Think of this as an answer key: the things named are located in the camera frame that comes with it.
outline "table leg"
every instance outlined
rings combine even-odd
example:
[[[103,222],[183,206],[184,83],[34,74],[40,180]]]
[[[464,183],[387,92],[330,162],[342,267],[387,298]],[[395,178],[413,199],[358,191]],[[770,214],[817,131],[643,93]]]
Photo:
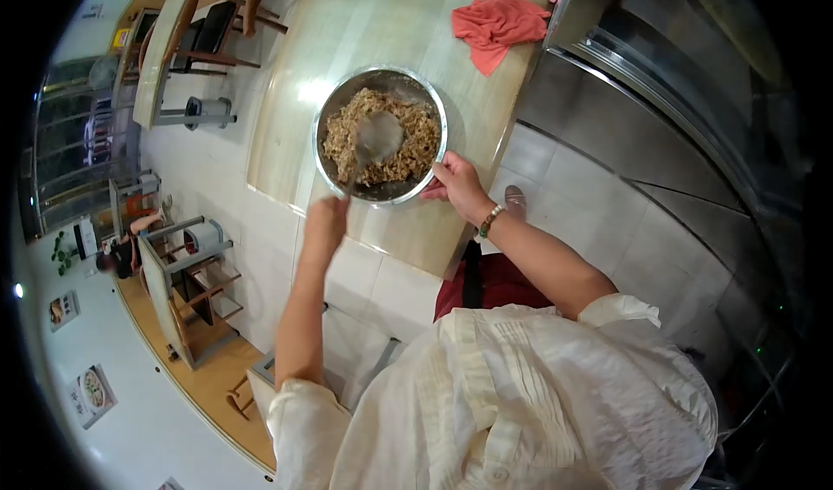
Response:
[[[237,122],[237,115],[233,116],[161,116],[154,121],[154,125],[161,127],[165,125],[181,125],[186,123],[215,122]]]

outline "sleeve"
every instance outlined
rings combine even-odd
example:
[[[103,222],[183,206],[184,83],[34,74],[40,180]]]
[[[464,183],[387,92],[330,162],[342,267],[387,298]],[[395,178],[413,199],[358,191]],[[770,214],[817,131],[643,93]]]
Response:
[[[327,488],[349,424],[350,414],[332,391],[311,381],[286,380],[266,417],[277,487]]]
[[[613,293],[591,302],[578,315],[578,321],[600,328],[617,320],[645,319],[660,328],[660,310],[632,295]]]
[[[692,361],[662,336],[658,317],[658,308],[617,293],[591,303],[579,315],[579,321],[597,328],[614,343],[694,424],[704,447],[704,464],[717,439],[715,398]],[[696,470],[690,474],[691,481],[686,484],[693,484],[699,473]]]

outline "red cloth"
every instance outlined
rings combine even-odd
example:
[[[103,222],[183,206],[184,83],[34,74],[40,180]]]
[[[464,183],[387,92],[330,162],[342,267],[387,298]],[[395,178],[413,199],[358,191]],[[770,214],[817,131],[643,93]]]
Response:
[[[492,73],[514,43],[535,42],[547,34],[550,14],[529,0],[475,0],[452,11],[454,36],[472,47],[472,62]]]
[[[462,307],[465,273],[466,261],[462,261],[454,279],[443,281],[436,295],[434,322],[446,316],[453,308]],[[483,255],[480,259],[480,273],[483,276],[484,309],[500,308],[511,303],[536,309],[552,305],[503,253]]]

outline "spoon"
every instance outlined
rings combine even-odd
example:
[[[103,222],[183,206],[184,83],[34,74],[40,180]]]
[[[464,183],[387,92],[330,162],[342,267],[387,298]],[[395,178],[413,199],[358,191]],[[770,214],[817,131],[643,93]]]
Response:
[[[387,111],[372,112],[356,128],[356,166],[350,175],[345,195],[352,195],[361,170],[379,164],[399,151],[405,133],[396,116]]]

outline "green plant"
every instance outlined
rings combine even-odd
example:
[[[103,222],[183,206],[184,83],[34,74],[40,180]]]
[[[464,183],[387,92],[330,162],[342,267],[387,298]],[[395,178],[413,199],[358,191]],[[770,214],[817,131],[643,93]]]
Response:
[[[57,274],[60,276],[63,276],[72,267],[72,257],[78,255],[77,248],[64,250],[61,246],[62,241],[63,230],[58,232],[57,237],[55,237],[55,249],[52,250],[52,261],[55,262],[57,260]]]

